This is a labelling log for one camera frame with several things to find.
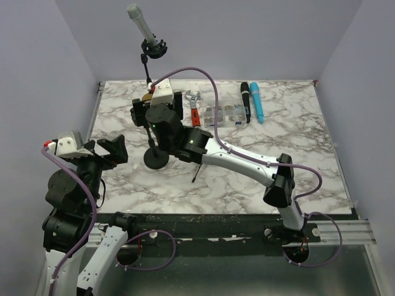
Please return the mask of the black clip stand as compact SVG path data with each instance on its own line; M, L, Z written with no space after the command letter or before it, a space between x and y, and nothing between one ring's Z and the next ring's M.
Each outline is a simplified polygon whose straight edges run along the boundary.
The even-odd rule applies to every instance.
M169 155L165 151L160 150L158 146L156 146L155 141L151 136L150 128L147 121L145 122L143 128L146 130L149 144L149 149L144 153L144 164L152 170L159 170L166 166L169 160Z

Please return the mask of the blue microphone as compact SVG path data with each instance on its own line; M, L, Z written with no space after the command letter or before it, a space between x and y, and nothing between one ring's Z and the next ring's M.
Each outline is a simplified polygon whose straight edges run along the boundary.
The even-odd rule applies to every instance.
M257 121L260 124L263 124L264 123L264 112L263 112L262 103L261 103L261 99L260 99L259 86L256 82L252 82L250 84L249 89L250 89L250 93L252 96L252 101L254 103Z

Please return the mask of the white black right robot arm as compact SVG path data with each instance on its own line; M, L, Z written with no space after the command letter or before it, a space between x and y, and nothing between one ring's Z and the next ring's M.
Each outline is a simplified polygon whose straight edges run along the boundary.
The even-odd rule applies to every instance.
M185 126L182 95L175 92L165 102L134 99L130 110L136 126L146 129L149 149L144 153L144 164L159 170L166 166L172 155L186 163L212 165L245 175L265 186L263 200L275 207L283 219L285 237L293 242L306 235L304 219L295 201L292 158L281 154L266 157L244 149L220 143L200 128Z

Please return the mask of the gold microphone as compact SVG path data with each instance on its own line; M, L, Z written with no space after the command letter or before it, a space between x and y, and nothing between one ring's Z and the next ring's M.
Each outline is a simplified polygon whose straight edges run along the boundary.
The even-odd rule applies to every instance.
M152 94L151 93L146 93L142 96L141 100L145 103L145 104L150 104L150 101L152 100Z

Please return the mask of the black tripod shock-mount stand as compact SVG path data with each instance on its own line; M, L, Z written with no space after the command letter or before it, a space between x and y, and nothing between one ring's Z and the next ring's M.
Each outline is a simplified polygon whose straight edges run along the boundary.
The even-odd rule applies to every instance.
M199 174L199 172L200 172L202 166L203 166L203 164L200 164L200 165L198 166L198 168L197 168L197 170L196 170L196 172L195 172L195 174L194 174L194 176L193 176L193 178L192 178L192 180L191 180L192 183L195 183L195 182L196 182L196 179L197 179L197 177L198 177L198 174Z

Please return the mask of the black microphone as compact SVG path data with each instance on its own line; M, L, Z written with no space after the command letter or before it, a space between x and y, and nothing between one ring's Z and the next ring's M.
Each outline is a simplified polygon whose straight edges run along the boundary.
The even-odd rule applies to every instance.
M250 123L251 121L251 107L249 101L249 85L247 82L242 82L240 86L241 97L243 100L244 111L246 114L246 123Z

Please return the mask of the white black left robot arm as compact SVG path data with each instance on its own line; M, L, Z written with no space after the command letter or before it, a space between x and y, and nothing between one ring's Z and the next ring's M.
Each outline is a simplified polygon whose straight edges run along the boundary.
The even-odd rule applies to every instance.
M53 209L43 222L48 295L97 295L102 280L123 244L136 239L133 216L114 213L99 247L84 268L81 259L98 218L102 172L127 163L124 135L83 142L78 131L58 135L42 154L57 170L48 181L46 202Z

